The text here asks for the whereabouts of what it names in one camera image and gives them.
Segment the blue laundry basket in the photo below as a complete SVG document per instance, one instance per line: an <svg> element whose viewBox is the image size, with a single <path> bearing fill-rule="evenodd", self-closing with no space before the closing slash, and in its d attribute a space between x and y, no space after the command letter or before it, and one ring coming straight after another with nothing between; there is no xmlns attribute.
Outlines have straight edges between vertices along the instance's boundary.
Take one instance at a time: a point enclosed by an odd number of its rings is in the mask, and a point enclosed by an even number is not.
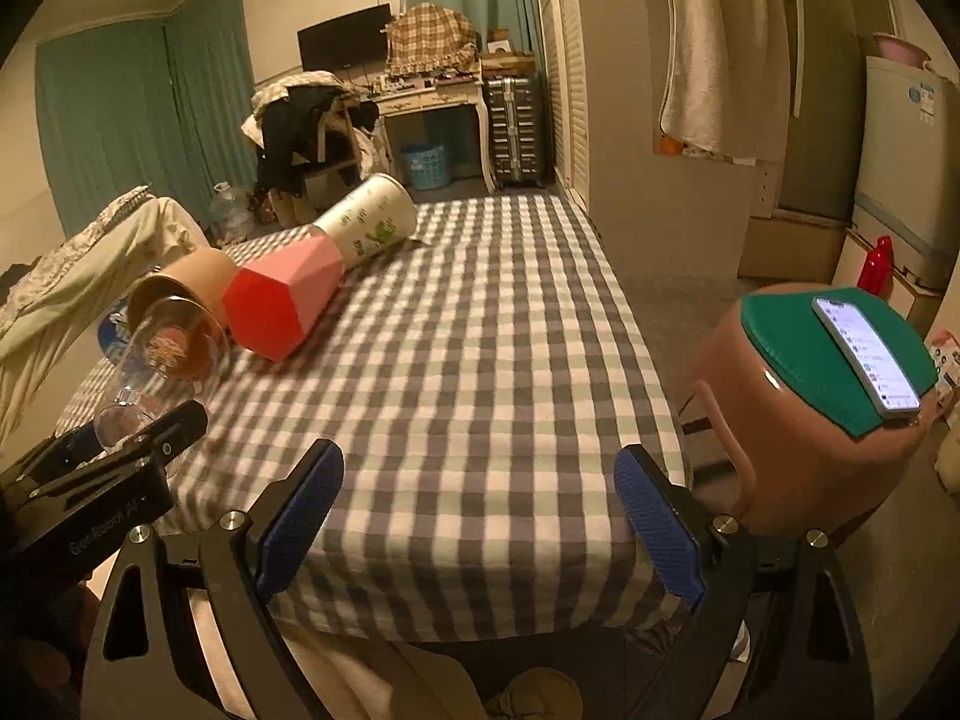
<svg viewBox="0 0 960 720"><path fill-rule="evenodd" d="M405 181L415 190L438 190L451 183L448 150L442 143L410 143L400 154Z"/></svg>

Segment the white floral paper cup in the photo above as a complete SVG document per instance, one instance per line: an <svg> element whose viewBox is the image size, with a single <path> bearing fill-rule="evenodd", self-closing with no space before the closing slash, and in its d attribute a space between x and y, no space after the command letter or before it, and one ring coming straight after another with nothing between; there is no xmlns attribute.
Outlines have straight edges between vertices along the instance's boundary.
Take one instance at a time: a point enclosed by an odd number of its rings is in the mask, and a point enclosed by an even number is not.
<svg viewBox="0 0 960 720"><path fill-rule="evenodd" d="M355 266L408 239L416 229L416 204L394 177L378 172L324 211L311 229L331 239L343 266Z"/></svg>

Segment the large water jug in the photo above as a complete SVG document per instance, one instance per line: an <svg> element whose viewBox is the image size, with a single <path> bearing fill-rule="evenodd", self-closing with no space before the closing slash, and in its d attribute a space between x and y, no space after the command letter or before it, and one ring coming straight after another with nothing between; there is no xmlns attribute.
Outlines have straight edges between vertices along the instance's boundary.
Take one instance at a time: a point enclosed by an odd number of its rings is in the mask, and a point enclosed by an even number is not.
<svg viewBox="0 0 960 720"><path fill-rule="evenodd" d="M220 244L247 241L256 231L249 193L226 181L213 185L213 226Z"/></svg>

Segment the brown plastic stool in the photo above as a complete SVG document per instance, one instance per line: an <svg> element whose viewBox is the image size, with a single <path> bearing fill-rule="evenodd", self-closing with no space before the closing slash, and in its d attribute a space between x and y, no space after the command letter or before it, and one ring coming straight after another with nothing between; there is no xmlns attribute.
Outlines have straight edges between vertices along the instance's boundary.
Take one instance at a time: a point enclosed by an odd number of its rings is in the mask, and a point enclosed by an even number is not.
<svg viewBox="0 0 960 720"><path fill-rule="evenodd" d="M778 284L762 293L800 293L825 284ZM940 415L935 388L918 395L912 418L884 421L861 439L807 405L747 338L740 303L709 333L685 371L677 398L689 433L715 434L737 475L732 512L748 530L799 536L811 528L844 535L893 493Z"/></svg>

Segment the plaid cloth cover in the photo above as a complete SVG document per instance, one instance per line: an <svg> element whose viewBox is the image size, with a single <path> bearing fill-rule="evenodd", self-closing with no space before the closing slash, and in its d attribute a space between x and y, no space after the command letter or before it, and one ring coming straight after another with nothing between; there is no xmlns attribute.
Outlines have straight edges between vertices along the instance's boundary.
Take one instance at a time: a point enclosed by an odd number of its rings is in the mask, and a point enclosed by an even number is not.
<svg viewBox="0 0 960 720"><path fill-rule="evenodd" d="M477 29L443 5L413 5L386 26L386 37L386 67L394 76L471 71L477 64Z"/></svg>

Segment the white refrigerator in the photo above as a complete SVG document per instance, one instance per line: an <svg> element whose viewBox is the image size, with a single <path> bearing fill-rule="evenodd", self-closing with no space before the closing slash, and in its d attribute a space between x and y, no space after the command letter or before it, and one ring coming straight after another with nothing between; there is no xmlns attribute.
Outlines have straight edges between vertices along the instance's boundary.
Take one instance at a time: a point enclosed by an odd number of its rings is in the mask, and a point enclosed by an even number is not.
<svg viewBox="0 0 960 720"><path fill-rule="evenodd" d="M947 288L958 254L958 86L871 57L853 227L892 239L893 261L921 288Z"/></svg>

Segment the smartphone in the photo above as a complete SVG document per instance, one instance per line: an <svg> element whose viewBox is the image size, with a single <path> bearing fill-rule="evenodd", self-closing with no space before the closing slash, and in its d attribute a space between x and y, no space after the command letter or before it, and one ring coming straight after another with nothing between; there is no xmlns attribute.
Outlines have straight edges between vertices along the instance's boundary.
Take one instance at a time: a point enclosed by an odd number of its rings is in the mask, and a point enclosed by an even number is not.
<svg viewBox="0 0 960 720"><path fill-rule="evenodd" d="M912 418L921 400L910 379L857 305L817 296L812 310L848 361L884 421Z"/></svg>

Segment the white louvered wardrobe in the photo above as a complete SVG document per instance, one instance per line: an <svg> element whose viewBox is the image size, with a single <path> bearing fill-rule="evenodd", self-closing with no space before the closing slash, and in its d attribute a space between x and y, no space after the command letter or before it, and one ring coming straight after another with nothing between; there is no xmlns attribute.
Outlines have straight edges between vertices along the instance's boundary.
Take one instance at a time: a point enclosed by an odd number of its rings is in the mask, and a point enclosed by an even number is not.
<svg viewBox="0 0 960 720"><path fill-rule="evenodd" d="M540 0L555 46L558 176L620 278L732 278L755 169L665 156L659 109L669 0Z"/></svg>

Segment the clear glass cup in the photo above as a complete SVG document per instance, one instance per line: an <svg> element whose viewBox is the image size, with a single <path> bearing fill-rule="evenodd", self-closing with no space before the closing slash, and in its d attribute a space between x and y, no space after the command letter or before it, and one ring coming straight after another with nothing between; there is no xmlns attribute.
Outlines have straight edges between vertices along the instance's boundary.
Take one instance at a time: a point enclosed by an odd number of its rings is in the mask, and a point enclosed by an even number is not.
<svg viewBox="0 0 960 720"><path fill-rule="evenodd" d="M198 302L156 301L132 333L94 408L94 435L119 447L187 400L212 403L229 367L228 337Z"/></svg>

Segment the hanging white towel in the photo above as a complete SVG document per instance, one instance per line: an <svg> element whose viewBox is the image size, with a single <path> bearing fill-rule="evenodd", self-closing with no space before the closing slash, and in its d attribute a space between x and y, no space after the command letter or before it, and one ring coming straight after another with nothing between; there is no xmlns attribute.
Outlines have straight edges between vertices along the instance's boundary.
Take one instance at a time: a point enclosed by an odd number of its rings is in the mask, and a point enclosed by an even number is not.
<svg viewBox="0 0 960 720"><path fill-rule="evenodd" d="M786 153L789 47L782 0L669 0L659 127L732 161Z"/></svg>

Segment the chair piled with clothes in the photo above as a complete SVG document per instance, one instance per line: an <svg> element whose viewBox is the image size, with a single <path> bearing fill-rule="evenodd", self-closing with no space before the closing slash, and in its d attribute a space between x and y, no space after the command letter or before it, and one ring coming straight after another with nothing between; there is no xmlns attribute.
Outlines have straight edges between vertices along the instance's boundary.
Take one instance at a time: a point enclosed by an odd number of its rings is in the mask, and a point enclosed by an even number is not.
<svg viewBox="0 0 960 720"><path fill-rule="evenodd" d="M257 156L254 193L281 226L309 223L331 208L331 192L309 182L334 174L352 188L387 167L376 135L379 107L330 71L300 71L254 91L241 132Z"/></svg>

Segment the green curtain left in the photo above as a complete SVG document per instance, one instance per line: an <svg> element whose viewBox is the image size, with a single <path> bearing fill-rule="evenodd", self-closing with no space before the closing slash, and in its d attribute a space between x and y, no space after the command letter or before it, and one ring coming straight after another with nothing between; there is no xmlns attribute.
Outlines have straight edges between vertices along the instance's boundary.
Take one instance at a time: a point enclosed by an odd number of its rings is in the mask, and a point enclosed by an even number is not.
<svg viewBox="0 0 960 720"><path fill-rule="evenodd" d="M39 44L37 128L64 231L139 185L212 226L213 185L256 180L241 133L252 93L242 0L187 0Z"/></svg>

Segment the white desk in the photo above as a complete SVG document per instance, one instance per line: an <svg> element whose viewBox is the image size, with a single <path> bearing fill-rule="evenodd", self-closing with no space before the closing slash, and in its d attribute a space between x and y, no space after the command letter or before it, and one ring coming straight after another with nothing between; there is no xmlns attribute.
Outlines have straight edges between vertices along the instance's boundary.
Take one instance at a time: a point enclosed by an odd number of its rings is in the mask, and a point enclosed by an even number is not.
<svg viewBox="0 0 960 720"><path fill-rule="evenodd" d="M436 82L433 86L373 94L371 101L379 109L379 114L384 121L392 117L423 114L433 110L471 107L477 119L478 159L482 166L483 181L488 192L493 193L498 188L498 182L496 182L491 159L490 114L488 114L483 91L485 91L485 85L483 85L482 76L470 75L466 78L457 78L455 82Z"/></svg>

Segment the blue plastic bottle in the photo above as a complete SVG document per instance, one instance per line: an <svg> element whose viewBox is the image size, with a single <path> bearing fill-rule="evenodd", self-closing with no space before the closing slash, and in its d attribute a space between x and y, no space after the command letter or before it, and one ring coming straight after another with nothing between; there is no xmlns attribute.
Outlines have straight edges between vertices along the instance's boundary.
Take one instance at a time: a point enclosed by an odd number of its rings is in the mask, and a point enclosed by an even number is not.
<svg viewBox="0 0 960 720"><path fill-rule="evenodd" d="M110 364L117 364L124 357L132 337L128 328L127 307L128 299L119 299L109 307L98 323L96 340L101 353Z"/></svg>

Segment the pink basin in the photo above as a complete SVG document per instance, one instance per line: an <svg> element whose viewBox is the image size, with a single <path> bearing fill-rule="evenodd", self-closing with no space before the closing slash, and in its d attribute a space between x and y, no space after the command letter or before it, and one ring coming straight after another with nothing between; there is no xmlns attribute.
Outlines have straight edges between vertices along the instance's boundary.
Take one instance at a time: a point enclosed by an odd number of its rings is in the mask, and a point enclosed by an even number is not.
<svg viewBox="0 0 960 720"><path fill-rule="evenodd" d="M884 59L921 70L929 67L931 56L922 47L888 32L874 32L872 37Z"/></svg>

